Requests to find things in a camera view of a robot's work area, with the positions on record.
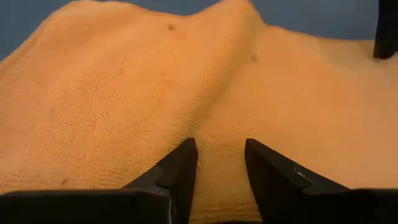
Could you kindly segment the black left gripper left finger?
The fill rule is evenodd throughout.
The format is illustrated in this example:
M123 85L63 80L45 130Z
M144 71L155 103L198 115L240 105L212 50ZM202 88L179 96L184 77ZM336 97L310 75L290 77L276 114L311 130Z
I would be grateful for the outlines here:
M188 224L197 160L188 138L120 189L0 194L0 224Z

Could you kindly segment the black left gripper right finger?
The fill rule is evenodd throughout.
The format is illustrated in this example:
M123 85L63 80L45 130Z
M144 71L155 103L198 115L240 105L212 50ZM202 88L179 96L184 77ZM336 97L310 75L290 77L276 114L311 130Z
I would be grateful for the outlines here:
M398 189L349 189L255 139L244 156L264 224L398 224Z

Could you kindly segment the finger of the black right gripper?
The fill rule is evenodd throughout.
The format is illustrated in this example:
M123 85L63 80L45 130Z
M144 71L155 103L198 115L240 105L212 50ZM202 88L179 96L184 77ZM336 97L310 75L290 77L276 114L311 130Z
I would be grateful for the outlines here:
M398 52L398 0L378 0L373 57L391 58Z

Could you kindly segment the orange microfibre towel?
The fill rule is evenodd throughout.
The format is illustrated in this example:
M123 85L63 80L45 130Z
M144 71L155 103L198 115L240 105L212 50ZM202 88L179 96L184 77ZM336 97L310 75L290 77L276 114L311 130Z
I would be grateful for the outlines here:
M113 189L186 138L193 223L258 220L253 138L349 188L398 188L398 54L265 24L249 0L192 16L74 1L0 62L0 193Z

